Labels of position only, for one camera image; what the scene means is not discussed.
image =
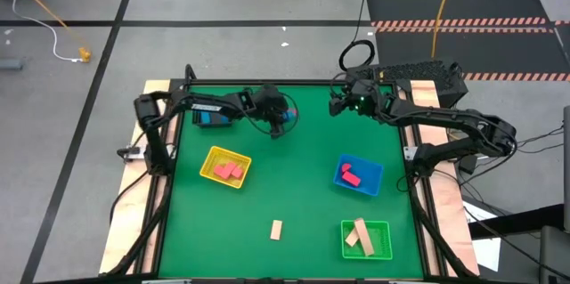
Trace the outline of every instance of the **yellow tray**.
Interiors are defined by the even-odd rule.
[[[233,162],[241,169],[243,169],[243,175],[240,179],[230,176],[230,178],[225,180],[224,178],[214,174],[214,167],[217,165],[225,165],[228,162]],[[243,185],[243,181],[246,179],[250,164],[251,158],[249,157],[234,153],[230,150],[225,150],[221,147],[212,146],[210,152],[208,153],[208,156],[206,157],[204,165],[202,165],[202,168],[199,171],[199,174],[208,179],[211,179],[212,181],[216,181],[218,183],[239,189],[241,188],[241,185]]]

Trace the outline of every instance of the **black mat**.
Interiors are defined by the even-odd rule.
[[[442,0],[367,1],[371,20],[434,20]],[[547,17],[536,0],[447,0],[442,20],[531,17]]]
[[[433,30],[379,32],[376,34],[379,62],[428,60],[432,38]],[[552,30],[544,33],[439,33],[436,56],[453,58],[465,73],[560,74],[570,70]]]

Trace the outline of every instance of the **plywood edge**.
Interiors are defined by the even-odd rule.
[[[401,90],[398,92],[398,96],[401,99],[407,99],[405,91]],[[411,126],[406,126],[404,128],[405,138],[408,146],[416,146],[416,142],[413,138],[413,130]],[[416,184],[416,192],[418,193],[419,204],[426,209],[426,198],[424,196],[424,188],[421,183]],[[429,273],[431,275],[439,275],[439,268],[437,267],[437,255],[436,255],[436,245],[432,240],[431,236],[429,236],[428,230],[426,227],[421,226],[423,236],[424,236],[424,243],[426,245],[426,255],[427,255],[427,266],[429,267]]]
[[[418,106],[439,107],[436,85],[433,81],[412,80],[411,95],[413,102]],[[448,142],[447,133],[442,127],[420,125],[419,134],[422,142],[434,145]],[[457,178],[452,163],[441,162],[436,169]],[[459,185],[450,176],[438,172],[430,177],[430,183],[442,236],[465,266],[473,273],[479,274]],[[447,269],[450,276],[455,275],[449,264]]]
[[[170,80],[148,80],[144,85],[143,92],[167,91],[169,86]],[[141,128],[135,123],[131,142],[134,142],[141,132]],[[146,145],[146,138],[143,137],[138,145]],[[144,160],[125,164],[118,193],[145,171]],[[151,179],[146,176],[118,202],[110,225],[99,272],[108,272],[115,267],[139,236],[150,186]]]

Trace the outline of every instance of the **white paper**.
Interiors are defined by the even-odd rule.
[[[475,207],[467,202],[463,202],[463,207],[468,210],[479,221],[497,217],[479,207]],[[468,223],[476,222],[471,215],[465,212]],[[475,257],[479,265],[497,272],[499,270],[499,256],[501,255],[501,239],[477,239],[473,241]]]

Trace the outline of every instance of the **orange cable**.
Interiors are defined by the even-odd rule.
[[[83,37],[81,37],[75,30],[71,29],[68,27],[68,25],[65,24],[65,22],[63,22],[57,15],[55,15],[52,11],[49,10],[49,8],[47,8],[40,0],[34,0],[37,4],[39,4],[42,8],[44,8],[44,10],[50,14],[50,16],[52,16],[55,20],[57,20],[66,30],[68,30],[68,32],[73,35],[76,40],[78,40],[82,45],[85,46],[86,50],[89,52],[89,55],[91,55],[91,49],[89,49],[89,44],[85,41],[85,39],[83,39]]]
[[[436,43],[437,43],[437,30],[439,29],[439,20],[442,17],[442,12],[444,11],[445,0],[439,5],[439,12],[436,17],[436,28],[434,29],[434,39],[431,43],[431,58],[436,57]]]

